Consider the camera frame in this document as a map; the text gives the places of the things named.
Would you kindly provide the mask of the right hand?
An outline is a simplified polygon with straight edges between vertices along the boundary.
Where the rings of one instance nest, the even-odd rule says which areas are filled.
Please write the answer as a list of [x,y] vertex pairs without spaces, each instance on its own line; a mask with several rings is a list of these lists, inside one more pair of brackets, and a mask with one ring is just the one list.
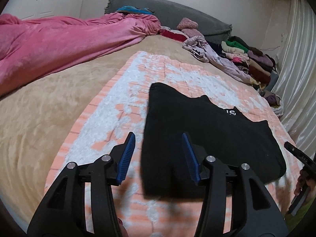
[[308,186],[308,181],[309,181],[309,174],[304,170],[300,170],[299,177],[297,179],[296,187],[294,190],[295,196],[298,196],[300,194],[304,186]]

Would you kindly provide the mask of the left hand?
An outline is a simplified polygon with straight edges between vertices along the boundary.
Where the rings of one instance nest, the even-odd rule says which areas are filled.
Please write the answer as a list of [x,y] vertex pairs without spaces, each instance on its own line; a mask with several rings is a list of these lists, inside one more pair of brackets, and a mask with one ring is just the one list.
[[123,225],[123,221],[120,218],[117,218],[117,220],[119,223],[120,231],[122,233],[122,237],[129,237],[128,232]]

